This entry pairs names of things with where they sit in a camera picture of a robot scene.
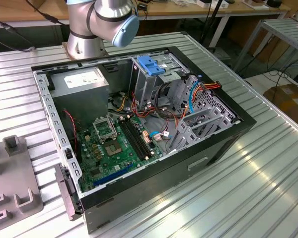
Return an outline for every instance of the robotic arm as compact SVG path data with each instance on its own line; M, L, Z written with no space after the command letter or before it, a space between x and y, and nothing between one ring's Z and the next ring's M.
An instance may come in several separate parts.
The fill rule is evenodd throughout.
M67 0L70 18L68 52L75 59L104 55L102 40L125 47L135 37L139 19L130 0Z

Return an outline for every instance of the cardboard box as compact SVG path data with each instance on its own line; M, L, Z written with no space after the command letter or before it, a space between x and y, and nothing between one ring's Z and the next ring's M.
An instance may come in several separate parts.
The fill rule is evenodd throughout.
M29 0L36 8L39 8L45 0ZM35 11L25 0L0 0L0 6L25 10L25 11Z
M272 101L274 92L275 87L272 87L263 95ZM298 87L296 85L287 84L277 87L273 103L298 124Z

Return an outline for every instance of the aluminum table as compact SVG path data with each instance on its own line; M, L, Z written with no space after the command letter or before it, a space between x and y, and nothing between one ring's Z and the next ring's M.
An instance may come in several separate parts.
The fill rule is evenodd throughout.
M297 21L290 18L261 20L258 22L253 33L251 34L248 41L246 42L243 50L239 54L236 61L236 65L234 66L234 71L238 70L239 66L243 62L245 55L247 54L249 48L253 44L254 40L256 39L257 35L259 34L262 28L267 30L268 34L265 36L261 45L257 48L254 55L256 55L264 48L264 46L267 44L268 40L272 37L272 35L277 36L278 38L280 38L281 40L285 41L290 46L298 50L298 22Z
M189 35L137 37L109 54L177 46L257 121L217 163L94 232L91 237L298 237L298 125ZM30 66L68 60L62 46L0 53L0 140L27 141L44 209L4 230L9 237L88 237L70 222L54 168L61 160Z

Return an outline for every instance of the open computer tower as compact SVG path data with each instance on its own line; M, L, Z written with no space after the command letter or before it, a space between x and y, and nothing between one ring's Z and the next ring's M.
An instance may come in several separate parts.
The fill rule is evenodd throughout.
M176 47L32 71L67 213L89 233L214 163L256 123Z

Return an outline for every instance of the expansion slot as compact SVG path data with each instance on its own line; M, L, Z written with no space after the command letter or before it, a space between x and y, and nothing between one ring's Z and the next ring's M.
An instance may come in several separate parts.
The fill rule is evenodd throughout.
M123 133L129 140L132 148L135 150L140 160L146 160L151 157L150 150L146 146L143 139L139 136L134 125L130 122L129 119L121 120L119 126L123 130Z
M98 185L104 184L104 183L106 183L106 182L108 182L110 180L113 180L115 178L118 178L119 176L127 173L128 170L129 170L129 168L131 168L132 166L133 166L133 164L130 164L127 167L121 169L120 171L117 171L117 172L115 172L115 173L113 173L111 175L108 175L108 176L106 176L104 178L101 178L101 179L95 181L93 184L94 184L94 186L98 186Z

